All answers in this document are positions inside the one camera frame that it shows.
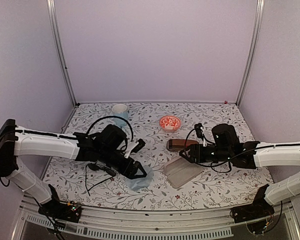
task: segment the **patterned table surface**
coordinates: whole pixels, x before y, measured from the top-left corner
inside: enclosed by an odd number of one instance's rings
[[[267,168],[232,168],[229,173],[217,173],[210,168],[178,189],[172,188],[163,173],[163,165],[178,156],[177,152],[166,149],[169,139],[185,139],[196,123],[202,123],[212,139],[211,129],[220,123],[235,127],[241,142],[253,140],[253,136],[237,106],[232,104],[201,103],[126,103],[129,107],[129,121],[135,139],[143,139],[146,146],[131,155],[142,165],[148,165],[154,172],[148,188],[138,192],[126,185],[126,178],[117,175],[96,186],[88,195],[85,188],[86,162],[76,162],[53,157],[44,181],[52,184],[60,199],[80,201],[87,206],[129,209],[129,210],[192,210],[227,207],[251,203],[257,189],[273,180]],[[114,103],[82,104],[77,109],[66,128],[66,133],[86,132],[96,119],[111,115]],[[162,116],[174,115],[180,118],[181,127],[173,133],[165,132],[159,126]],[[106,119],[92,132],[100,132],[113,120]],[[130,135],[129,128],[123,128]],[[215,168],[228,169],[227,164]],[[109,176],[103,171],[87,168],[88,188]]]

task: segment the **blue plastic bag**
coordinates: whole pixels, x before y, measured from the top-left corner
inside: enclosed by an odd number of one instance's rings
[[[137,178],[137,179],[126,178],[125,180],[126,185],[135,192],[137,192],[142,188],[149,187],[152,179],[154,178],[154,172],[152,171],[151,167],[146,165],[143,167],[143,169],[146,172],[146,177]]]

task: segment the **translucent plastic lid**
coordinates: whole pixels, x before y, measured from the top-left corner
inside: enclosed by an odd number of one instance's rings
[[[202,173],[204,168],[190,163],[183,157],[176,157],[163,166],[163,172],[173,188],[178,189]]]

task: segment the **metal frame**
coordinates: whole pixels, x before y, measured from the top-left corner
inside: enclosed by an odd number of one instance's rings
[[[54,37],[54,42],[55,42],[55,46],[56,46],[56,51],[57,51],[60,66],[62,69],[64,83],[65,83],[66,90],[68,92],[70,101],[71,101],[72,105],[75,107],[77,105],[77,100],[76,100],[75,93],[74,93],[74,90],[73,90],[73,87],[72,87],[72,84],[70,81],[70,76],[69,76],[68,68],[66,65],[66,59],[65,59],[64,51],[63,51],[62,44],[61,44],[61,38],[60,38],[58,22],[57,22],[57,14],[56,14],[56,8],[55,8],[55,1],[47,0],[47,6],[48,6],[48,12],[49,12],[52,33],[53,33],[53,37]]]
[[[151,239],[150,237],[173,239],[174,236],[175,239],[181,239],[180,236],[188,236],[188,239],[191,239],[191,236],[194,236],[193,239],[195,239],[200,234],[216,234],[226,230],[229,236],[232,234],[231,227],[265,219],[234,223],[229,216],[231,207],[171,211],[137,211],[89,206],[82,206],[82,208],[79,223],[67,222],[64,232],[105,240],[112,239],[110,235],[123,236],[122,239],[125,236],[126,240],[128,240],[127,236],[135,236],[135,240],[141,239],[140,236],[144,236],[145,239]],[[275,215],[278,215],[280,205],[276,205],[274,209]],[[12,240],[20,239],[26,221],[43,227],[51,227],[45,217],[38,214],[38,206],[30,195],[25,195],[18,213],[18,223],[13,231]],[[290,201],[283,204],[282,216],[286,218],[291,238],[300,240],[300,228]]]
[[[221,101],[81,101],[80,104],[117,104],[117,103],[123,103],[123,104],[225,104]],[[236,104],[233,101],[227,102],[227,104]]]
[[[236,103],[235,103],[239,108],[240,108],[240,105],[242,104],[242,101],[243,101],[243,98],[245,95],[245,91],[247,88],[247,84],[248,84],[248,80],[249,80],[249,76],[250,76],[250,72],[251,72],[251,67],[252,67],[253,60],[254,60],[254,55],[256,52],[256,48],[257,48],[257,42],[258,42],[259,32],[260,32],[261,23],[262,23],[262,16],[263,16],[263,12],[264,12],[264,5],[265,5],[265,0],[257,0],[255,19],[254,19],[254,28],[253,28],[253,34],[252,34],[249,55],[248,55],[248,59],[246,61],[241,86],[240,86],[239,93],[238,93],[238,96],[236,98]]]

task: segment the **white arm segment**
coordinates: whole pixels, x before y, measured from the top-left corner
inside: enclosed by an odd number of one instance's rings
[[[300,172],[280,182],[270,184],[265,191],[264,199],[268,204],[275,205],[298,194],[300,194]]]
[[[255,166],[300,166],[300,145],[298,144],[300,144],[300,141],[287,143],[259,143],[256,146],[257,148],[269,145],[274,145],[274,147],[256,150],[256,154],[254,155]],[[265,191],[264,199],[268,204],[275,205],[284,199],[288,199],[298,194],[300,194],[300,172],[280,182],[270,184]]]
[[[23,130],[23,132],[15,133],[15,135],[18,137],[18,140],[15,141],[14,146],[15,156],[40,155],[76,159],[78,155],[78,141],[75,140],[76,136],[74,136],[73,134],[58,134],[33,131],[22,126],[18,126],[16,129]]]
[[[267,143],[261,142],[256,147],[274,145],[275,147],[256,150],[254,162],[256,167],[266,166],[300,166],[300,146],[277,146],[300,144],[297,142]]]
[[[45,204],[52,199],[52,193],[48,184],[41,181],[31,172],[17,157],[18,170],[14,170],[6,178],[14,182],[23,192],[31,194],[40,204]]]

